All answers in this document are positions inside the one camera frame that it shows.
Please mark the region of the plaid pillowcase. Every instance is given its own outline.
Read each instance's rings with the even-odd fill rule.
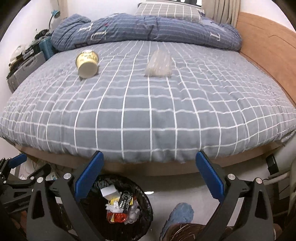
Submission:
[[[175,18],[199,23],[200,9],[189,4],[141,3],[135,15],[154,15],[166,18]]]
[[[205,17],[205,11],[203,9],[198,10],[200,16]]]

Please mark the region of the plastic bag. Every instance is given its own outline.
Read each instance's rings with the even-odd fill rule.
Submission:
[[[128,216],[124,224],[134,223],[138,220],[140,216],[140,209],[137,199],[133,201],[133,205],[131,205],[128,209]]]
[[[170,77],[172,75],[172,58],[168,52],[156,50],[147,67],[145,76],[149,77]]]
[[[107,203],[106,210],[109,210],[112,213],[123,213],[123,208],[119,207],[118,201],[114,201],[113,204]]]

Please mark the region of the slipper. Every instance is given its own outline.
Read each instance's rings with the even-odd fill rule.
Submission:
[[[171,212],[170,217],[166,221],[163,230],[161,231],[159,240],[162,241],[168,228],[173,224],[191,223],[193,220],[194,211],[188,203],[182,202],[177,204]]]

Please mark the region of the black garbage bag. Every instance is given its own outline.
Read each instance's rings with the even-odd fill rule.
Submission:
[[[133,193],[137,197],[141,211],[138,220],[132,224],[109,223],[106,219],[108,201],[95,185],[97,182],[103,182],[105,186],[113,184],[119,192]],[[143,237],[153,220],[153,210],[143,190],[130,179],[114,174],[99,175],[95,184],[87,198],[81,200],[81,204],[101,235],[109,241],[138,241]]]

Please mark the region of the wooden bed frame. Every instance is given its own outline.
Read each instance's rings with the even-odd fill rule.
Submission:
[[[240,54],[271,76],[284,90],[291,103],[296,101],[296,33],[269,19],[240,12],[237,29],[243,42]],[[267,156],[281,145],[275,142],[245,151],[241,154],[213,160],[221,166],[229,166],[248,159]],[[87,161],[82,157],[71,155],[57,155],[36,150],[30,147],[15,146],[27,153],[33,160],[36,158],[58,165],[77,168]],[[107,172],[129,175],[176,175],[197,172],[194,161],[184,164],[170,163],[142,163],[122,164],[106,162]]]

